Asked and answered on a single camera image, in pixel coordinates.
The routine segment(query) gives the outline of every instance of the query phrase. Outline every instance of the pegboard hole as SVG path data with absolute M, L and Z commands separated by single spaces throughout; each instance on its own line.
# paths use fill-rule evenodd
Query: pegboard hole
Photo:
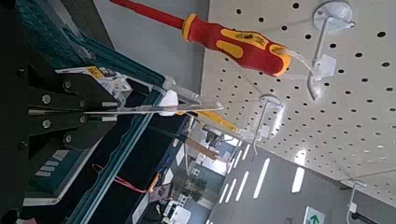
M 389 66 L 390 66 L 390 63 L 382 63 L 382 66 L 383 66 L 383 67 L 389 67 Z
M 383 31 L 381 31 L 378 34 L 376 34 L 376 36 L 378 36 L 379 38 L 382 38 L 382 37 L 384 37 L 386 35 L 387 35 L 387 33 L 383 32 Z
M 293 8 L 294 9 L 297 9 L 297 8 L 299 8 L 300 7 L 300 4 L 298 4 L 298 3 L 293 3 Z

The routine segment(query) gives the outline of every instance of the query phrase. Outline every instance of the pegboard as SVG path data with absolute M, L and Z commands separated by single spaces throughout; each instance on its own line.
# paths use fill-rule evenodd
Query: pegboard
M 211 3 L 209 21 L 258 31 L 312 60 L 320 33 L 312 15 L 323 2 L 217 0 Z M 224 103 L 222 116 L 251 131 L 262 112 L 260 96 L 277 96 L 283 106 L 267 110 L 264 123 L 272 131 L 258 147 L 336 180 L 396 170 L 396 30 L 390 25 L 396 20 L 396 3 L 349 4 L 356 26 L 326 37 L 322 53 L 336 58 L 336 74 L 314 84 L 315 102 L 305 80 L 268 77 L 212 50 L 205 51 L 202 85 L 203 96 Z M 286 74 L 307 76 L 308 71 L 292 60 Z M 396 206 L 396 192 L 390 190 L 396 189 L 394 175 L 364 178 L 368 188 L 361 191 Z

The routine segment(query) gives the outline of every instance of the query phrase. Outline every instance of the metal bracket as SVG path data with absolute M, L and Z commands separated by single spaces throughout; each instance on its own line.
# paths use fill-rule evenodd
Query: metal bracket
M 313 21 L 315 26 L 321 30 L 314 60 L 312 61 L 312 65 L 315 70 L 320 70 L 319 59 L 322 55 L 321 52 L 327 33 L 341 31 L 355 26 L 356 23 L 351 20 L 352 7 L 343 1 L 327 2 L 318 7 L 318 9 L 315 11 Z M 315 101 L 317 100 L 318 95 L 312 88 L 313 82 L 313 74 L 310 72 L 306 84 L 312 100 Z

